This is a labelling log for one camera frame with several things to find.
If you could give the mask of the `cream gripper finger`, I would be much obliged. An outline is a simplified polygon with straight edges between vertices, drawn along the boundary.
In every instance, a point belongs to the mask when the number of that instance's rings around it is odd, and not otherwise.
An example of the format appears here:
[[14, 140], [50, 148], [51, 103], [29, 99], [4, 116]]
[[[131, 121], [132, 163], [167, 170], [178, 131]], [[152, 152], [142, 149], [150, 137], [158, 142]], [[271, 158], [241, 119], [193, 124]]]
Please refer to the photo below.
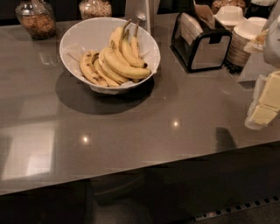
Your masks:
[[277, 117], [277, 114], [278, 112], [272, 108], [251, 105], [244, 124], [251, 130], [261, 130], [267, 127]]

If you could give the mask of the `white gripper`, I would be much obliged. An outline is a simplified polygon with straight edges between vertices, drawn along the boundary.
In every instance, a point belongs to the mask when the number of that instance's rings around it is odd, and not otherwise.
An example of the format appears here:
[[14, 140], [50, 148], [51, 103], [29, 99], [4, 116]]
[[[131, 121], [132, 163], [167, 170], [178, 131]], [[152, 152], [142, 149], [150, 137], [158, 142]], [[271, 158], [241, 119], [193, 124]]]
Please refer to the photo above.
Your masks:
[[[251, 39], [244, 46], [244, 51], [247, 53], [263, 53], [264, 62], [279, 69], [280, 16], [272, 22], [268, 29]], [[275, 71], [267, 77], [258, 103], [275, 110], [280, 109], [280, 71]]]

